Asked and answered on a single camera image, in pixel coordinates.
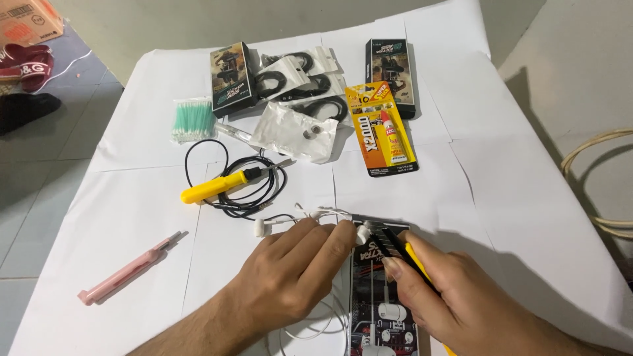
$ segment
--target black cable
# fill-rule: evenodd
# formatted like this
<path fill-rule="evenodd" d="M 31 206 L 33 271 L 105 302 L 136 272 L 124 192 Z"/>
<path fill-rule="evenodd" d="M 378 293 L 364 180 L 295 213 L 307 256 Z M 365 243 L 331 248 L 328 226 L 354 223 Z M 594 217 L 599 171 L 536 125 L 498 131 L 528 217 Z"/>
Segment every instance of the black cable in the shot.
<path fill-rule="evenodd" d="M 323 95 L 327 93 L 328 91 L 330 91 L 330 88 L 332 87 L 332 83 L 330 82 L 330 79 L 327 77 L 327 75 L 317 74 L 309 78 L 310 78 L 310 81 L 314 81 L 318 85 L 316 89 L 303 90 L 303 89 L 295 88 L 280 95 L 278 97 L 279 101 L 305 99 L 305 98 L 310 98 L 313 96 Z"/>
<path fill-rule="evenodd" d="M 255 75 L 255 82 L 257 83 L 261 83 L 266 79 L 276 80 L 277 87 L 274 87 L 271 89 L 262 89 L 260 91 L 257 91 L 257 94 L 260 100 L 266 99 L 267 97 L 280 92 L 281 89 L 285 87 L 285 84 L 288 81 L 282 72 L 277 72 L 277 71 L 263 72 L 263 73 L 259 73 L 258 75 Z"/>
<path fill-rule="evenodd" d="M 191 180 L 189 179 L 189 168 L 187 166 L 187 161 L 189 159 L 189 153 L 191 152 L 191 150 L 196 147 L 197 145 L 203 143 L 203 142 L 215 142 L 217 144 L 219 144 L 223 149 L 224 149 L 224 153 L 227 157 L 226 163 L 224 163 L 224 170 L 222 170 L 222 173 L 220 174 L 220 177 L 226 177 L 228 175 L 230 175 L 231 173 L 234 173 L 236 170 L 238 170 L 239 168 L 241 168 L 243 165 L 246 165 L 248 163 L 251 162 L 259 162 L 261 164 L 263 164 L 266 167 L 270 167 L 272 165 L 274 165 L 274 163 L 269 160 L 268 158 L 264 157 L 263 154 L 263 150 L 260 150 L 260 154 L 258 156 L 249 156 L 249 157 L 242 157 L 238 160 L 236 160 L 235 162 L 231 163 L 229 165 L 229 151 L 227 150 L 227 147 L 224 146 L 223 143 L 221 143 L 218 140 L 214 140 L 214 139 L 204 139 L 202 141 L 198 141 L 196 143 L 194 143 L 188 150 L 187 150 L 187 154 L 185 155 L 185 176 L 187 177 L 187 183 L 189 183 L 190 187 L 193 187 L 193 184 L 191 184 Z M 247 219 L 247 220 L 255 220 L 251 217 L 248 217 L 248 215 L 254 214 L 258 211 L 260 211 L 262 208 L 264 208 L 265 206 L 267 206 L 268 204 L 270 204 L 273 199 L 275 199 L 277 197 L 277 195 L 279 195 L 279 193 L 281 193 L 282 190 L 284 190 L 285 185 L 288 183 L 288 175 L 286 174 L 285 170 L 282 167 L 278 167 L 276 168 L 277 170 L 279 170 L 279 172 L 281 172 L 282 176 L 284 177 L 284 180 L 281 182 L 280 186 L 278 188 L 275 188 L 275 181 L 277 181 L 279 178 L 277 178 L 274 174 L 273 171 L 269 171 L 268 173 L 268 179 L 266 180 L 266 183 L 264 183 L 264 185 L 262 185 L 261 187 L 259 187 L 258 189 L 256 189 L 254 192 L 252 192 L 251 194 L 245 195 L 241 198 L 229 198 L 226 193 L 220 193 L 218 194 L 218 202 L 217 203 L 212 203 L 208 200 L 204 200 L 205 203 L 211 205 L 212 207 L 216 208 L 216 209 L 220 209 L 223 210 L 225 214 L 227 214 L 230 217 L 234 217 L 234 218 L 242 218 L 242 219 Z M 259 193 L 262 189 L 266 188 L 266 191 L 264 192 L 264 194 L 262 194 L 259 198 L 254 199 L 252 201 L 247 201 L 244 203 L 238 203 L 238 200 L 243 200 L 246 198 L 250 198 L 251 196 Z M 270 220 L 270 219 L 275 219 L 277 217 L 280 216 L 288 216 L 291 219 L 294 219 L 294 217 L 292 215 L 289 214 L 280 214 L 280 215 L 276 215 L 273 217 L 270 217 L 268 219 L 265 220 Z"/>
<path fill-rule="evenodd" d="M 333 104 L 339 108 L 339 113 L 336 116 L 329 117 L 340 122 L 348 114 L 348 104 L 340 96 L 329 96 L 327 98 L 310 101 L 307 106 L 294 105 L 292 109 L 298 113 L 305 114 L 309 117 L 315 117 L 317 112 L 325 105 Z"/>
<path fill-rule="evenodd" d="M 306 73 L 308 73 L 308 70 L 311 70 L 312 67 L 315 64 L 315 61 L 312 59 L 312 56 L 310 56 L 308 53 L 295 52 L 295 53 L 288 53 L 288 54 L 285 54 L 283 56 L 269 56 L 267 58 L 268 61 L 270 61 L 268 65 L 271 65 L 271 64 L 275 63 L 276 61 L 279 61 L 280 59 L 282 59 L 283 57 L 286 57 L 286 56 L 295 56 L 295 57 L 301 58 L 303 60 L 303 64 L 301 65 L 301 69 L 303 69 L 303 71 L 306 72 Z"/>

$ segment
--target yellow soldering iron handle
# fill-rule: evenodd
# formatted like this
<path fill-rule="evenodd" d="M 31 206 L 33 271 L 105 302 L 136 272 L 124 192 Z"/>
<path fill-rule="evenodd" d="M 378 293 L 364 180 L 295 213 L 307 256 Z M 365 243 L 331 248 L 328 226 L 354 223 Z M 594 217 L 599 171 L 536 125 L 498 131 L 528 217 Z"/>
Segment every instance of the yellow soldering iron handle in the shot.
<path fill-rule="evenodd" d="M 226 177 L 217 177 L 216 179 L 186 189 L 180 194 L 180 200 L 185 204 L 197 203 L 246 182 L 248 182 L 248 180 L 246 180 L 244 171 L 241 170 Z"/>
<path fill-rule="evenodd" d="M 422 262 L 420 262 L 418 257 L 415 255 L 415 252 L 413 251 L 413 246 L 411 246 L 410 243 L 406 243 L 406 244 L 404 244 L 404 249 L 409 254 L 409 256 L 411 256 L 411 259 L 415 262 L 415 264 L 418 265 L 418 267 L 420 268 L 422 273 L 424 273 L 424 275 L 427 276 L 429 281 L 431 283 L 433 283 L 433 281 L 431 281 L 431 277 L 429 277 L 429 274 L 427 273 L 427 270 L 424 269 L 424 265 L 422 264 Z M 444 345 L 444 348 L 446 349 L 446 352 L 448 352 L 448 356 L 457 356 L 457 355 L 455 355 L 455 353 L 450 348 L 448 348 L 448 346 Z"/>

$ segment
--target cotton swab pack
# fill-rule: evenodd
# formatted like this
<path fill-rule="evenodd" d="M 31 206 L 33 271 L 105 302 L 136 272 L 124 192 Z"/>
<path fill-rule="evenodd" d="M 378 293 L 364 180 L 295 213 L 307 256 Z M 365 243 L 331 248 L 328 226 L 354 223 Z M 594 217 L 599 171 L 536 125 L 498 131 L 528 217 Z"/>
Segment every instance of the cotton swab pack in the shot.
<path fill-rule="evenodd" d="M 176 120 L 172 128 L 172 141 L 185 143 L 210 139 L 215 136 L 216 118 L 211 107 L 212 98 L 174 100 Z"/>

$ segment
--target left hand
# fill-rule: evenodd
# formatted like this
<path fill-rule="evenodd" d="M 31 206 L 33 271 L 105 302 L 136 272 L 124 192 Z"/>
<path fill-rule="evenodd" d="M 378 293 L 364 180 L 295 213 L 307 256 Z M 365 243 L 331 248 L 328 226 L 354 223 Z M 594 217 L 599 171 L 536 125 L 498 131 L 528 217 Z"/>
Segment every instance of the left hand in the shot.
<path fill-rule="evenodd" d="M 242 330 L 263 336 L 308 316 L 330 293 L 355 241 L 351 221 L 319 225 L 311 218 L 264 238 L 224 290 Z"/>

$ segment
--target sandal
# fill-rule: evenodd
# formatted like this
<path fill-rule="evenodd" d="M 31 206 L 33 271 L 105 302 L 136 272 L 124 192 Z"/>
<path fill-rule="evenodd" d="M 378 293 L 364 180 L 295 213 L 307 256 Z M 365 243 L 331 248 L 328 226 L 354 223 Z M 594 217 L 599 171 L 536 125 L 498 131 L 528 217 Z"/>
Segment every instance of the sandal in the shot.
<path fill-rule="evenodd" d="M 37 54 L 20 65 L 22 71 L 22 90 L 34 92 L 41 89 L 51 78 L 53 56 L 50 53 Z"/>
<path fill-rule="evenodd" d="M 51 53 L 51 48 L 44 44 L 37 46 L 22 47 L 19 44 L 5 44 L 0 51 L 0 68 L 10 68 L 21 65 L 27 58 L 36 55 Z"/>

